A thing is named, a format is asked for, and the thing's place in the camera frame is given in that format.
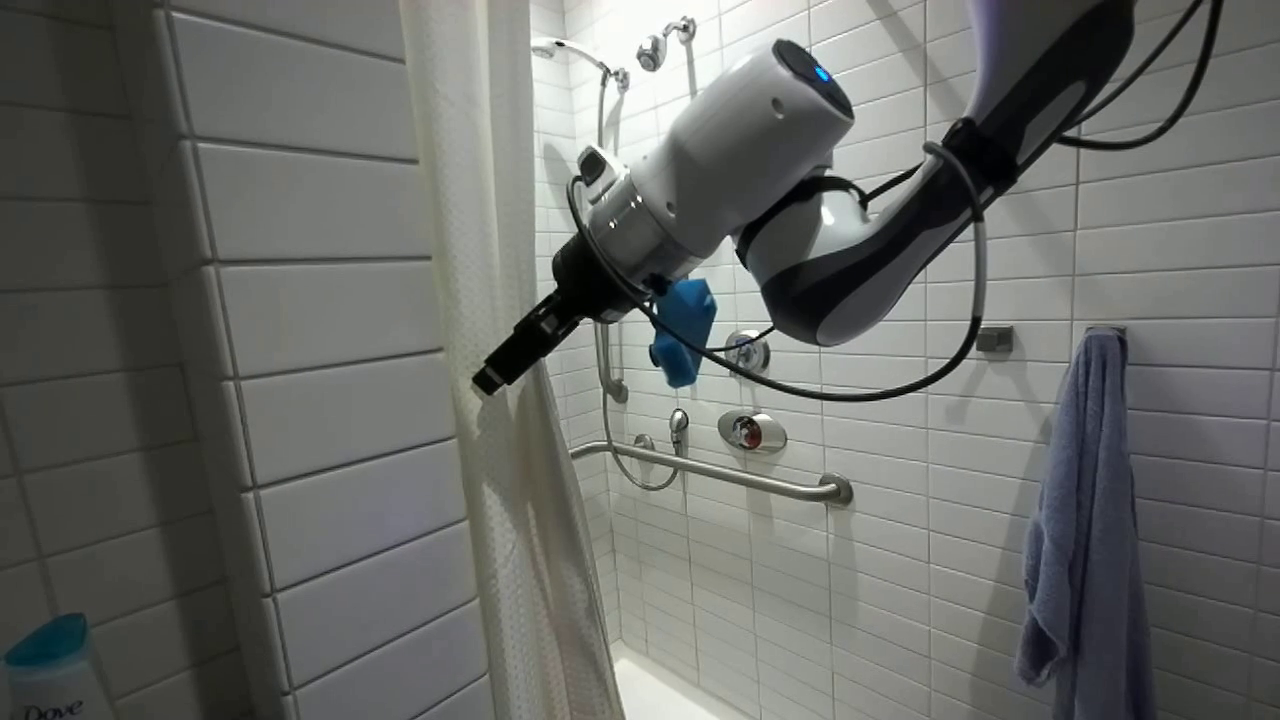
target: robotic arm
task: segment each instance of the robotic arm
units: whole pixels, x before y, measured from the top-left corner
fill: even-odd
[[[1134,42],[1134,0],[974,0],[980,83],[966,119],[910,194],[866,219],[825,170],[851,105],[801,45],[724,71],[669,141],[601,202],[556,252],[556,293],[471,375],[475,393],[523,375],[585,315],[621,322],[735,238],[772,324],[846,344],[883,322],[910,286],[1093,105]]]

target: blue sponge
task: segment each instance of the blue sponge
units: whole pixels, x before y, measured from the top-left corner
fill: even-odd
[[[677,281],[669,296],[656,305],[656,315],[682,333],[689,344],[709,349],[718,324],[718,296],[709,281]],[[649,359],[664,368],[671,387],[696,386],[704,355],[683,349],[671,333],[656,333],[649,344]]]

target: shower curtain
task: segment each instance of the shower curtain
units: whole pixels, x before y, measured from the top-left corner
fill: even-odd
[[[621,717],[550,375],[471,372],[537,305],[527,0],[402,0],[495,717]]]

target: grab bar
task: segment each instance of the grab bar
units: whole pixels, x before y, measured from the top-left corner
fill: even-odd
[[[607,444],[590,444],[590,447],[571,454],[571,462],[585,462],[585,455],[607,455]],[[851,505],[851,484],[846,475],[819,475],[818,489],[812,489],[812,484],[786,484],[786,481],[772,481],[772,475],[718,467],[718,465],[664,455],[664,454],[645,454],[645,447],[615,447],[615,455],[633,455],[633,462],[645,462],[645,465],[696,472],[696,475],[709,475],[709,481],[724,481],[724,484],[742,484],[742,489],[755,489],[755,494],[772,494],[772,498],[818,501],[818,505]]]

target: white tile wall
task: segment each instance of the white tile wall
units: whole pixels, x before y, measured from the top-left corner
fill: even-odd
[[[1142,47],[1179,9],[1144,0]],[[682,14],[566,6],[575,42],[633,69],[624,160],[649,152],[683,105],[683,54],[660,77],[633,63],[633,47]],[[704,29],[696,56],[718,69],[767,37],[812,45],[862,114],[835,170],[869,186],[910,170],[976,81],[967,9],[950,0],[718,0],[691,14]],[[1280,510],[1278,29],[1278,6],[1234,6],[1207,83],[1165,143],[1134,157],[1058,150],[994,207],[994,315],[1019,333],[999,365],[967,359],[929,395],[883,407],[775,399],[720,372],[696,393],[664,393],[640,355],[649,328],[629,322],[633,404],[615,407],[615,440],[664,437],[664,418],[683,404],[691,455],[732,462],[718,411],[762,404],[794,429],[794,447],[762,467],[794,481],[840,472],[862,501],[812,513],[704,481],[640,498],[615,472],[582,472],[615,641],[748,717],[1048,717],[1046,693],[1011,678],[1023,513],[1078,342],[1087,324],[1126,324],[1159,709],[1179,720],[1280,717],[1270,532]],[[1179,42],[1097,129],[1130,136],[1159,119],[1190,63],[1194,42]],[[569,69],[571,136],[556,131],[561,89],[540,77],[540,131],[571,150],[593,136],[595,77]],[[543,178],[543,261],[566,242],[556,205]],[[732,255],[709,261],[704,276],[720,293],[718,338],[766,322]],[[779,372],[833,387],[916,375],[951,352],[966,305],[967,245],[945,252],[866,342],[835,352],[779,342]],[[571,444],[590,444],[601,437],[590,344],[561,352],[552,375]]]
[[[105,0],[0,6],[0,650],[53,611],[88,611],[121,717],[241,717],[115,45]],[[179,693],[207,663],[220,695]]]
[[[256,717],[489,717],[398,0],[121,18]]]

